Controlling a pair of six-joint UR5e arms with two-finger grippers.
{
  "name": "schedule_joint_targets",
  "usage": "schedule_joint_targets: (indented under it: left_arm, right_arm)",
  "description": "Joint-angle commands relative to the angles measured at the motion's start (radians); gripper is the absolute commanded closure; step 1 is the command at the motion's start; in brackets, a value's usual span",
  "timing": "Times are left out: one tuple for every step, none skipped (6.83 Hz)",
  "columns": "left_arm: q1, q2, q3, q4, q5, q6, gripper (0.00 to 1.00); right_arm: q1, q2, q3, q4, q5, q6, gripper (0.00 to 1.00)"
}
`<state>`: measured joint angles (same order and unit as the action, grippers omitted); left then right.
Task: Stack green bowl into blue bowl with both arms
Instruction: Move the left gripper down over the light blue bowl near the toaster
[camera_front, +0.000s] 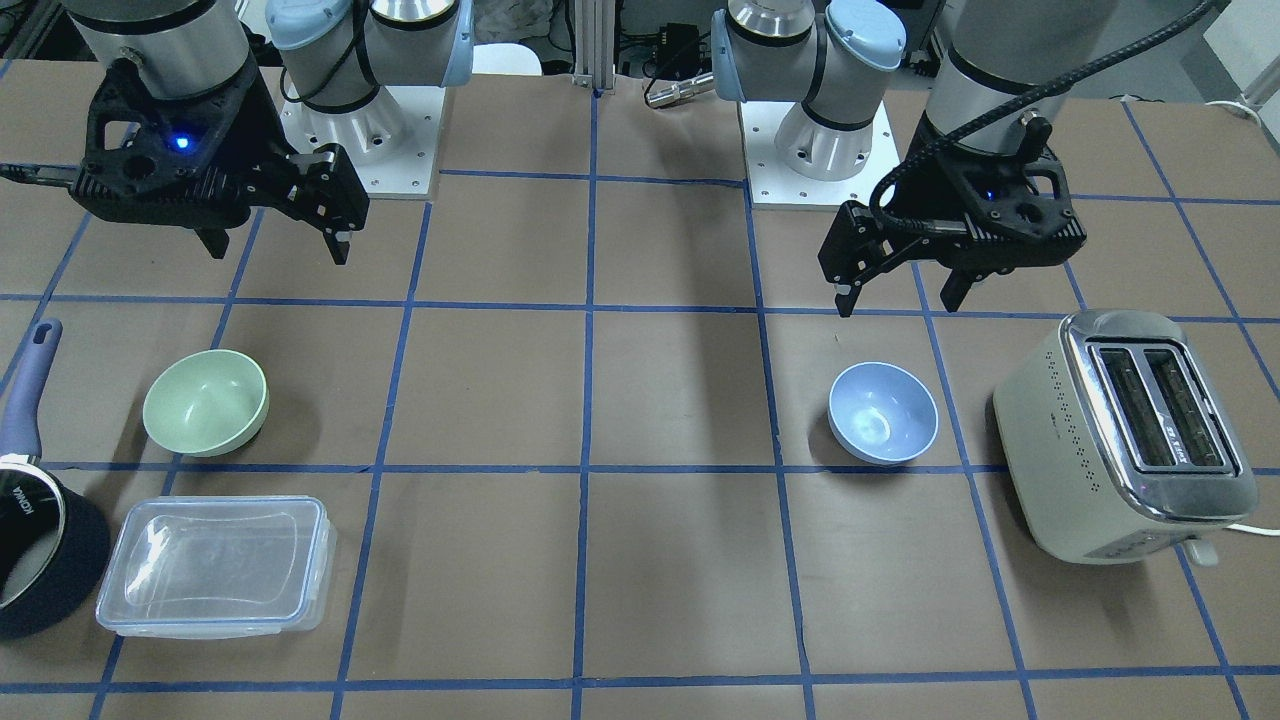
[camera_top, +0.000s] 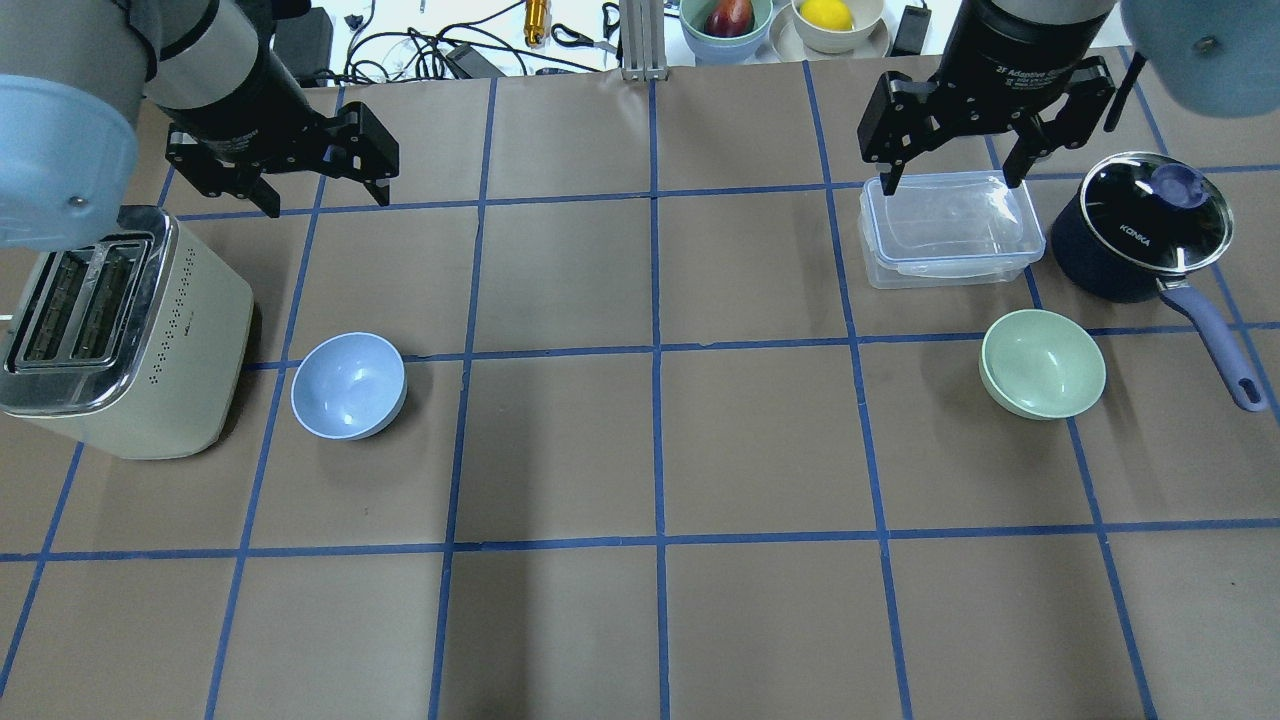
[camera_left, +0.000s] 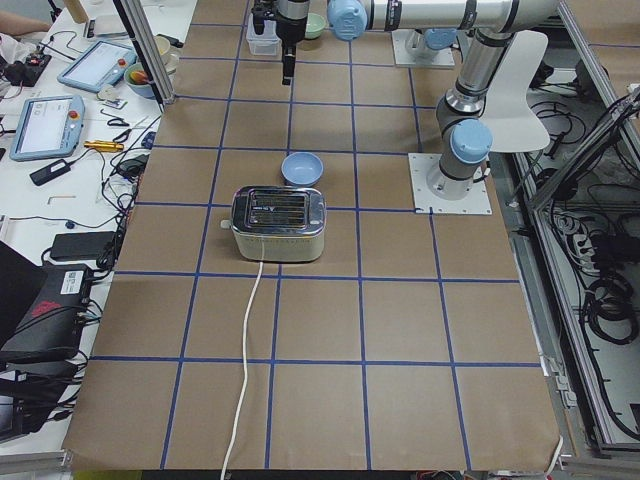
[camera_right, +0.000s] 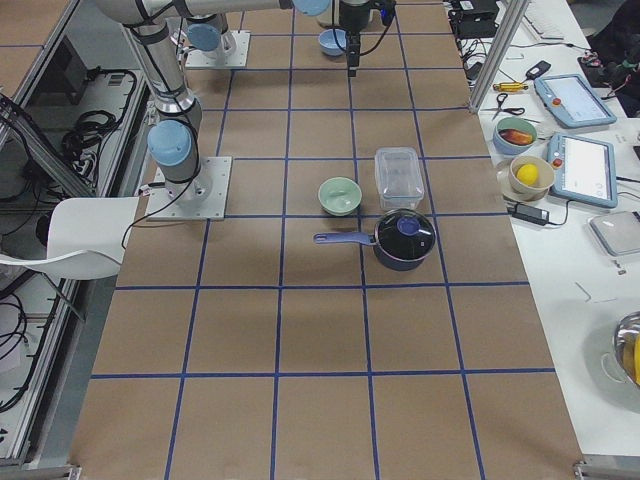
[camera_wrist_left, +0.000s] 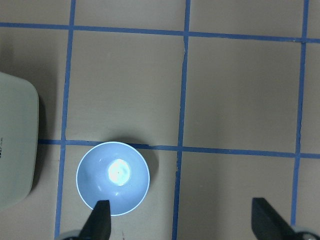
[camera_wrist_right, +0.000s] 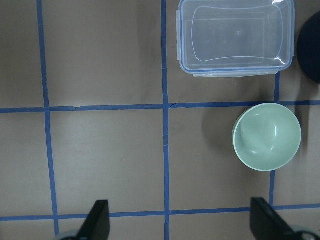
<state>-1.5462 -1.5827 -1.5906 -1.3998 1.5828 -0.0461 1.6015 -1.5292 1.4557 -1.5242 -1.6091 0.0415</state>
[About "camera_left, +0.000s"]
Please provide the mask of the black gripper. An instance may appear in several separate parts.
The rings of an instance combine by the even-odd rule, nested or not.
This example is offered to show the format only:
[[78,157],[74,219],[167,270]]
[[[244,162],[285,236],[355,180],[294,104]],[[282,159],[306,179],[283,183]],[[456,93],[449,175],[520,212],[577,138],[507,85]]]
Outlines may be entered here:
[[282,84],[290,86],[295,75],[296,45],[305,37],[309,13],[308,0],[276,2],[276,34],[282,43]]

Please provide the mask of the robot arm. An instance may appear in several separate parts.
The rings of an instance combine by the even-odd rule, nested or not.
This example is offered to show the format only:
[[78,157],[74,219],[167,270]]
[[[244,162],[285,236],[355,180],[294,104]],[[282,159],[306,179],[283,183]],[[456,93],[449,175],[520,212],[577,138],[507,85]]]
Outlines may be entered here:
[[327,18],[337,38],[367,30],[453,28],[474,33],[454,86],[437,106],[443,153],[427,175],[435,195],[466,196],[493,138],[480,120],[486,93],[515,35],[540,24],[555,1],[330,1]]
[[405,42],[405,48],[416,60],[433,61],[442,52],[451,52],[457,33],[455,28],[414,29]]

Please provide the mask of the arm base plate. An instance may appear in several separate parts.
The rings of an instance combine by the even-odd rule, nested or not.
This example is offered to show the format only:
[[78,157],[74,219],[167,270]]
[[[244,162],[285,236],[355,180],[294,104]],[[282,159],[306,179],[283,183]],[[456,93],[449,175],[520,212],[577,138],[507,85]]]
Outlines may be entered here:
[[457,30],[451,28],[403,29],[392,33],[395,64],[407,68],[453,69],[451,46]]
[[440,170],[440,158],[440,154],[408,155],[414,211],[434,215],[491,215],[481,168],[477,167],[469,179],[452,180]]

